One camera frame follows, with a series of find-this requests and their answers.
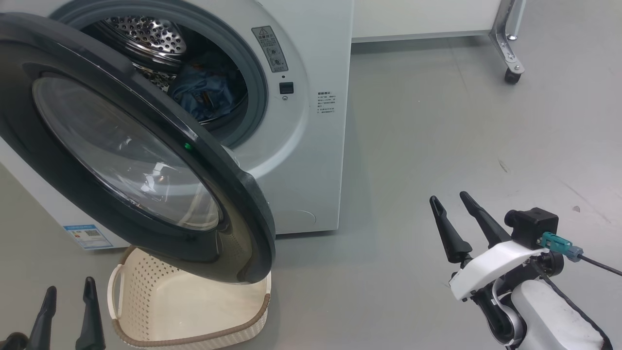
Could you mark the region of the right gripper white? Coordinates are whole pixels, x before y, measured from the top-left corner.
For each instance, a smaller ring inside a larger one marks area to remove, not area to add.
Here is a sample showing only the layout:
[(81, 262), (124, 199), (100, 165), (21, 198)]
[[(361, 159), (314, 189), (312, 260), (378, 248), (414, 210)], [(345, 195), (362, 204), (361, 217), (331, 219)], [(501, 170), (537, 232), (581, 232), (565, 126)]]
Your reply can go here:
[(457, 300), (471, 300), (480, 308), (498, 343), (517, 347), (526, 335), (526, 326), (513, 308), (500, 301), (498, 290), (506, 273), (545, 250), (529, 250), (511, 241), (509, 233), (469, 193), (462, 191), (459, 196), (469, 215), (478, 222), (490, 249), (472, 259), (471, 244), (457, 233), (440, 200), (431, 196), (430, 206), (447, 260), (461, 268), (449, 280), (449, 287)]

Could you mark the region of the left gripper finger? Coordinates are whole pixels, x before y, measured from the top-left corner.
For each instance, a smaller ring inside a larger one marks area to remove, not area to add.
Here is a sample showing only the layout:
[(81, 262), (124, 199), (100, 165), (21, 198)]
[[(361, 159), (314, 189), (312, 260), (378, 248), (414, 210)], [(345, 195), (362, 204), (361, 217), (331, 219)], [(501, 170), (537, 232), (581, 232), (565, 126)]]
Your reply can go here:
[(76, 350), (104, 350), (106, 341), (96, 282), (93, 277), (85, 279), (83, 301), (85, 303), (84, 320), (75, 348)]
[(51, 347), (52, 321), (56, 313), (56, 287), (47, 288), (44, 301), (29, 336), (27, 350), (49, 350)]

